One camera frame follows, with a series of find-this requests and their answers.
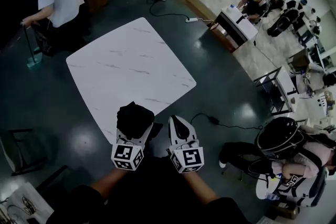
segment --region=person's hand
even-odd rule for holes
[[[31,26],[31,24],[33,23],[33,19],[31,16],[28,16],[26,18],[23,19],[22,23],[24,26],[28,27],[28,26]]]

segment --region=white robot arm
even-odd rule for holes
[[[170,116],[169,137],[170,159],[179,173],[198,171],[204,165],[203,148],[190,123],[179,116]]]

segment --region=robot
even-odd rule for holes
[[[179,116],[169,117],[170,159],[179,173],[198,171],[204,165],[203,148],[199,146],[194,127]]]
[[[111,155],[114,165],[135,171],[144,159],[148,142],[157,136],[161,128],[162,124],[152,122],[141,137],[126,136],[117,128]],[[185,119],[176,115],[169,117],[169,137],[172,145],[167,151],[179,173],[198,171],[204,165],[203,148],[199,146],[195,129]]]

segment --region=black cable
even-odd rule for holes
[[[244,129],[244,130],[247,130],[247,129],[256,129],[256,130],[262,130],[263,129],[263,127],[262,127],[262,125],[260,125],[259,127],[240,127],[240,126],[238,126],[238,125],[235,125],[235,126],[227,126],[227,125],[225,125],[225,124],[221,124],[221,123],[219,123],[219,119],[217,119],[217,118],[215,118],[215,117],[213,117],[213,116],[209,116],[209,115],[207,115],[207,114],[205,114],[205,113],[198,113],[198,114],[196,114],[195,116],[193,116],[193,118],[190,120],[190,124],[193,124],[193,120],[197,117],[197,116],[199,116],[199,115],[204,115],[204,116],[206,116],[207,118],[208,118],[208,120],[212,123],[212,124],[214,124],[214,125],[219,125],[219,126],[223,126],[223,127],[227,127],[227,128],[240,128],[240,129]]]
[[[260,25],[259,25],[259,28],[258,28],[258,32],[257,32],[257,34],[256,34],[256,37],[254,38],[254,41],[253,41],[253,45],[272,63],[272,65],[274,65],[276,68],[278,68],[273,62],[272,62],[272,60],[271,59],[269,59],[267,56],[266,56],[266,54],[264,54],[258,47],[257,47],[257,43],[256,43],[256,40],[257,40],[257,36],[258,36],[258,34],[259,34],[259,31],[260,31],[260,28],[261,28],[261,26],[262,26],[262,24],[263,24],[263,21],[264,21],[264,18],[265,17],[263,17],[262,19],[261,19],[261,22],[260,22]]]
[[[149,13],[150,13],[152,16],[155,16],[155,17],[162,17],[162,16],[168,16],[168,15],[176,15],[176,16],[185,16],[188,20],[190,20],[190,18],[189,18],[187,15],[185,15],[185,14],[179,14],[179,13],[167,13],[167,14],[160,14],[160,15],[154,14],[154,13],[152,12],[152,8],[153,8],[153,6],[154,6],[157,2],[159,2],[159,1],[157,1],[157,0],[153,0],[153,1],[154,1],[153,4],[152,4],[151,7],[149,8]]]

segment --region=person's arm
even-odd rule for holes
[[[241,1],[238,3],[238,8],[243,7],[246,3],[247,3],[247,0],[241,0]]]
[[[101,197],[104,200],[107,200],[112,188],[121,180],[124,178],[124,176],[128,173],[128,170],[124,169],[118,169],[115,168],[110,172],[109,174],[105,175],[100,180],[94,182],[91,185],[91,188],[98,191],[101,195]]]
[[[326,90],[326,86],[324,86],[324,87],[321,88],[321,89],[314,90],[314,93],[315,93],[315,94],[321,94],[321,93],[324,93],[325,90]]]
[[[260,18],[259,14],[253,14],[253,15],[248,16],[248,19],[250,19],[250,20],[255,20],[255,19],[258,19],[258,18]]]
[[[286,180],[290,180],[292,175],[304,175],[306,166],[303,164],[289,163],[282,167],[282,175]]]
[[[44,7],[43,9],[41,9],[38,13],[24,18],[23,19],[23,24],[25,26],[30,26],[32,24],[32,22],[48,18],[53,12],[54,12],[54,6],[53,6],[53,4],[51,4],[47,7]]]
[[[183,177],[202,204],[207,205],[209,202],[218,199],[217,194],[215,194],[196,172],[185,173]]]
[[[306,73],[320,73],[320,74],[325,74],[325,70],[320,67],[318,64],[316,63],[309,63],[309,65],[307,66],[307,69],[306,69]]]

